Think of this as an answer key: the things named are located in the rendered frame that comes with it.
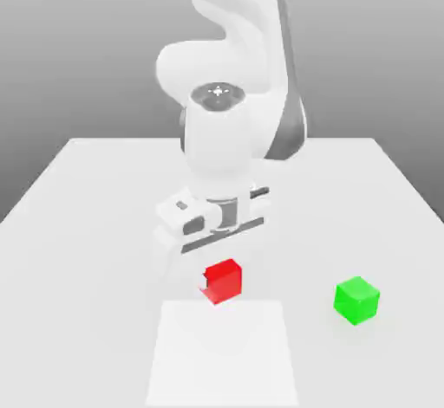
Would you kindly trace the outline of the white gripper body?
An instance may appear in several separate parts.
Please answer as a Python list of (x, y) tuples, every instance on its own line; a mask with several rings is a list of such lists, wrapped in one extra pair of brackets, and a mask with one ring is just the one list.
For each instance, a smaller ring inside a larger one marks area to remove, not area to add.
[(197, 230), (203, 219), (194, 218), (174, 236), (172, 271), (203, 271), (229, 258), (244, 266), (268, 243), (269, 222), (256, 215), (236, 228)]

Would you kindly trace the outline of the small green cube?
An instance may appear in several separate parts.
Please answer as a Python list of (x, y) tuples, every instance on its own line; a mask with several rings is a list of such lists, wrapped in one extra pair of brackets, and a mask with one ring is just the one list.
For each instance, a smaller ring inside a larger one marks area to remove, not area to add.
[(377, 313), (380, 291), (355, 276), (336, 285), (333, 307), (349, 323), (356, 326)]

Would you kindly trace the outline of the small red cube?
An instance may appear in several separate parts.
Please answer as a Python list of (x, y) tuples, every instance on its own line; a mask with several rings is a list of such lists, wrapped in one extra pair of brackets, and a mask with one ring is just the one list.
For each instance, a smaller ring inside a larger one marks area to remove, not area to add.
[(232, 258), (206, 268), (203, 277), (205, 286), (200, 291), (214, 305), (242, 292), (242, 268)]

